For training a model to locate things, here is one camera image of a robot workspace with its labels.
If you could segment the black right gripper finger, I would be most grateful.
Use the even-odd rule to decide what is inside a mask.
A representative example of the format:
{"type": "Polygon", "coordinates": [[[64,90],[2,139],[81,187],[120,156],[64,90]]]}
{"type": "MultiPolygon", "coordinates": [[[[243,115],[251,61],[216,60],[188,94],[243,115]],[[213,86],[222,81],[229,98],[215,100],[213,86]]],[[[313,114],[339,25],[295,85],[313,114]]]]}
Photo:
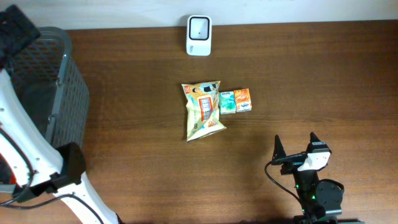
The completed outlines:
{"type": "Polygon", "coordinates": [[[280,137],[276,134],[274,139],[274,152],[272,155],[272,161],[276,162],[284,158],[286,158],[286,153],[284,151],[280,137]]]}
{"type": "Polygon", "coordinates": [[[323,148],[323,142],[319,140],[317,135],[314,132],[310,133],[310,142],[307,146],[307,152],[313,152],[318,149],[323,148]]]}

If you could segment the red snack package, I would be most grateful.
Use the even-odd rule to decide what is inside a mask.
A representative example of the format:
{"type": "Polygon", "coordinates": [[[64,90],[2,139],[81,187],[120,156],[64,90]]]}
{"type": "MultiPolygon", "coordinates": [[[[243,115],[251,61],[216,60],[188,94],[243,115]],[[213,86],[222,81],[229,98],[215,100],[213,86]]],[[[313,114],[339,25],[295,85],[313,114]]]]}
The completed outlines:
{"type": "Polygon", "coordinates": [[[16,184],[16,178],[13,173],[6,174],[4,177],[5,184],[16,184]]]}

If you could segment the grey plastic mesh basket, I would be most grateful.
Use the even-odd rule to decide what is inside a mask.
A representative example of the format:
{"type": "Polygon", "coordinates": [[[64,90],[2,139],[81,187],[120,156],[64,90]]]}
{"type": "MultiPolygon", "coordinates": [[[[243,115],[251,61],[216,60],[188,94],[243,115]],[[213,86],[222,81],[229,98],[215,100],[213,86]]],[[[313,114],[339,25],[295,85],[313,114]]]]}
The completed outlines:
{"type": "Polygon", "coordinates": [[[82,145],[89,104],[69,35],[40,28],[40,37],[1,71],[1,155],[18,185],[33,187],[61,172],[56,149],[82,145]]]}

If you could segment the white barcode scanner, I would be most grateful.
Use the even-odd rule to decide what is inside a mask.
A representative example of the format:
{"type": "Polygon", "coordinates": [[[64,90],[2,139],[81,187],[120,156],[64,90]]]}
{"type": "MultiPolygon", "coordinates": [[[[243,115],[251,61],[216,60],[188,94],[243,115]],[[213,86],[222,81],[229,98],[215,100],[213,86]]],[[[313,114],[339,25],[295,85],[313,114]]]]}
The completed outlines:
{"type": "Polygon", "coordinates": [[[186,52],[191,56],[211,54],[212,20],[209,16],[191,15],[187,19],[186,52]]]}

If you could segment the green tissue pack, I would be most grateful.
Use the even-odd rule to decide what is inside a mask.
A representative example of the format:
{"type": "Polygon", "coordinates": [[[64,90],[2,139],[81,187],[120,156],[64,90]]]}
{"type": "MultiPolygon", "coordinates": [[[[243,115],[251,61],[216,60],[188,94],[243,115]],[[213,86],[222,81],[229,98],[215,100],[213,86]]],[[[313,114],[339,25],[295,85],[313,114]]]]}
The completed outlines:
{"type": "Polygon", "coordinates": [[[220,92],[219,107],[221,114],[233,114],[236,112],[236,103],[233,91],[220,92]]]}

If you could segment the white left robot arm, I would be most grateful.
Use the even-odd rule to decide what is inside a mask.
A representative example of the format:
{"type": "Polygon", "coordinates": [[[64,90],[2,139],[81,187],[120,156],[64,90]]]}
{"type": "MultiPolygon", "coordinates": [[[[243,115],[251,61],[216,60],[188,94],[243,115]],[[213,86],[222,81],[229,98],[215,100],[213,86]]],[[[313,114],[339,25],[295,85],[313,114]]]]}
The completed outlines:
{"type": "Polygon", "coordinates": [[[42,193],[82,223],[120,223],[91,185],[82,151],[90,95],[70,36],[1,11],[1,155],[16,183],[2,207],[25,210],[42,193]]]}

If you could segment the orange tissue pack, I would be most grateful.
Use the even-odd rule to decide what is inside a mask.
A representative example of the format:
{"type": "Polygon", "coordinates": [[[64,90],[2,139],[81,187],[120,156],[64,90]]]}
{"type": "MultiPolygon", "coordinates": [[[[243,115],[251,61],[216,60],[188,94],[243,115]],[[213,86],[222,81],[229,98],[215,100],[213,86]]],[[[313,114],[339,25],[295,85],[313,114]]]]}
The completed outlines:
{"type": "Polygon", "coordinates": [[[248,88],[235,90],[234,100],[238,113],[252,110],[251,96],[248,88]]]}

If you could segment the beige snack bag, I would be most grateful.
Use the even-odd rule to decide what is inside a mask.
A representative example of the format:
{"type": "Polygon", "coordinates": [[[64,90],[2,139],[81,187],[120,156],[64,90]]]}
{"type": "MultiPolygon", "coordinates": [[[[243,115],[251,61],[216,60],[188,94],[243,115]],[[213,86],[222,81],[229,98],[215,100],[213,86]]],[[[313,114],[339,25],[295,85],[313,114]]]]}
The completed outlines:
{"type": "Polygon", "coordinates": [[[187,99],[187,142],[226,129],[220,122],[219,87],[220,81],[182,84],[187,99]]]}

